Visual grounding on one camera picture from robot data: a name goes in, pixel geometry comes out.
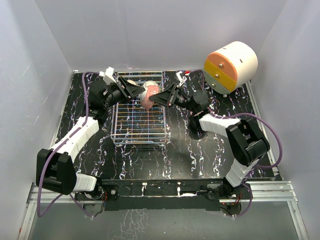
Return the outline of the pink patterned bowl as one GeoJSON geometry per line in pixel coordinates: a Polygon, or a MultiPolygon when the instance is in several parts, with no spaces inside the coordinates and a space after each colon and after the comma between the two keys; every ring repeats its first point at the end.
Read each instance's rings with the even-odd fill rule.
{"type": "Polygon", "coordinates": [[[139,95],[140,105],[148,111],[154,105],[154,101],[150,100],[150,97],[159,93],[158,85],[144,86],[145,91],[139,95]]]}

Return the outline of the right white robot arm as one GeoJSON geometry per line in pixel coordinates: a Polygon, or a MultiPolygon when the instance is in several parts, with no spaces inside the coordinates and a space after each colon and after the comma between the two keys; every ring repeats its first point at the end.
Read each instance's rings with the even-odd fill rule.
{"type": "Polygon", "coordinates": [[[176,105],[190,111],[189,123],[192,128],[228,139],[233,163],[222,184],[214,191],[230,199],[239,195],[249,173],[270,150],[270,144],[258,125],[260,118],[252,113],[216,115],[210,109],[211,102],[206,91],[197,90],[192,95],[185,95],[177,84],[151,95],[149,99],[164,107],[176,105]]]}

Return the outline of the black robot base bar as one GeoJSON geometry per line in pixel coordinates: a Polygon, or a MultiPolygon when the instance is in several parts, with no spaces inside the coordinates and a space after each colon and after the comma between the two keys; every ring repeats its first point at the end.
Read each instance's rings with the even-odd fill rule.
{"type": "Polygon", "coordinates": [[[98,183],[93,197],[76,193],[86,204],[101,204],[104,211],[131,209],[219,211],[224,203],[239,204],[253,198],[246,183],[229,186],[222,179],[106,180],[98,183]]]}

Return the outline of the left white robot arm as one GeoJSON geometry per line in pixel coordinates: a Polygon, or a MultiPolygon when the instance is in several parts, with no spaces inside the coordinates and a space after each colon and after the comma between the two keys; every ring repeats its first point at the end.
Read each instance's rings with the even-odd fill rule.
{"type": "Polygon", "coordinates": [[[78,153],[106,122],[108,110],[116,104],[127,103],[145,91],[123,77],[105,82],[96,80],[84,87],[85,115],[81,116],[72,129],[50,149],[41,149],[36,158],[36,185],[68,195],[86,192],[93,200],[103,195],[103,187],[97,177],[77,173],[74,161],[78,153]]]}

